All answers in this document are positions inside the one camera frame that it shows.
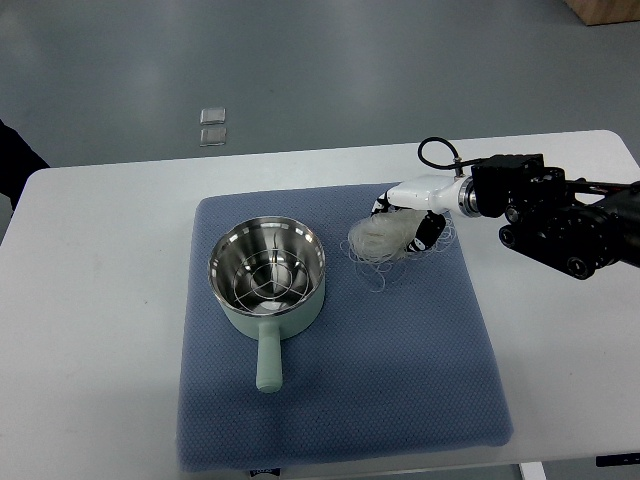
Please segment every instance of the white table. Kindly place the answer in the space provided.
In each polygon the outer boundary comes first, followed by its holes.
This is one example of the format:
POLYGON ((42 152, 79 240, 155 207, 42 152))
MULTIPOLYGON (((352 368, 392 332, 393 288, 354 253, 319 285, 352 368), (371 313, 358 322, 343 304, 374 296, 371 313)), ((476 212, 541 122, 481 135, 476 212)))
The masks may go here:
MULTIPOLYGON (((605 131, 455 145, 465 159, 543 153, 568 178, 640 178, 622 141, 605 131)), ((445 150, 433 155, 449 160, 445 150)), ((202 198, 427 172, 410 144, 36 173, 0 247, 0 478, 180 477, 182 328, 202 198)), ((511 410, 511 441, 301 466, 284 478, 640 450, 640 269, 619 263, 580 282, 504 248, 502 219, 455 223, 511 410)))

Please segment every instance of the black cable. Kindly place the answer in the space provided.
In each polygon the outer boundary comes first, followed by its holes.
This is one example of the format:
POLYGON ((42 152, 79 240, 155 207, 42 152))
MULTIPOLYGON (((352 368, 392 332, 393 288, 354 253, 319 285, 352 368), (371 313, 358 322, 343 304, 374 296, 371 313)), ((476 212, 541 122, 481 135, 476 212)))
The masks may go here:
POLYGON ((420 146, 418 147, 418 158, 425 165, 431 168, 435 168, 437 170, 455 170, 456 168, 468 167, 469 165, 475 165, 482 161, 482 159, 476 159, 476 160, 467 160, 466 162, 463 162, 460 156, 458 155, 458 151, 456 150, 456 147, 454 147, 451 144, 451 142, 449 142, 448 140, 445 140, 444 138, 440 138, 440 137, 429 137, 423 140, 420 143, 420 146), (424 155, 422 155, 422 150, 424 149, 427 143, 431 143, 431 142, 439 142, 449 147, 449 150, 451 150, 451 153, 453 153, 454 163, 451 163, 449 165, 438 165, 424 158, 424 155))

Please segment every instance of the small glass square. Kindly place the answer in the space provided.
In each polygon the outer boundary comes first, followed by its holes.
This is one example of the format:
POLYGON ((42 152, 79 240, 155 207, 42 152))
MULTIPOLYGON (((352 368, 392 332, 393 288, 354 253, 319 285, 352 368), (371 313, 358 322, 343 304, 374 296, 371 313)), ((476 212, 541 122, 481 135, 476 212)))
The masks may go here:
POLYGON ((203 128, 200 131, 200 146, 224 145, 227 142, 227 129, 224 127, 203 128))
POLYGON ((204 108, 200 112, 200 125, 214 125, 224 123, 227 112, 224 107, 204 108))

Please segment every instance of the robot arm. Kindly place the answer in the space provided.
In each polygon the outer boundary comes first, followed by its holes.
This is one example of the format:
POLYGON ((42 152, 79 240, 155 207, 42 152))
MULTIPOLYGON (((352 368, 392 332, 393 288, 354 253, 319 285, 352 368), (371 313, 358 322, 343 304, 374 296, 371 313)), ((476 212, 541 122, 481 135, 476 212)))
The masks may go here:
MULTIPOLYGON (((421 154, 426 142, 419 156, 429 164, 421 154)), ((569 181, 561 168, 545 167, 541 154, 463 162, 471 165, 471 176, 465 177, 463 163, 447 144, 457 162, 438 167, 455 168, 456 177, 418 177, 389 189, 374 204, 372 215, 403 208, 426 211, 407 250, 424 250, 436 242, 444 212, 504 215, 508 224, 498 234, 504 246, 575 278, 589 278, 617 261, 640 267, 640 182, 569 181), (584 204, 576 200, 577 193, 603 198, 584 204)))

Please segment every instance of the saucepan handle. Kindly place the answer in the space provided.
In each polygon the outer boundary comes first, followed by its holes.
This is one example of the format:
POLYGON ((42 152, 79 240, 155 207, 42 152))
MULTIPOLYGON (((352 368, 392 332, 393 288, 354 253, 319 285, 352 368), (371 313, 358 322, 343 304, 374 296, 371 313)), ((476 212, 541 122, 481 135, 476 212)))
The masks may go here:
POLYGON ((258 329, 256 387, 263 393, 274 393, 282 387, 280 328, 276 321, 265 320, 258 329))

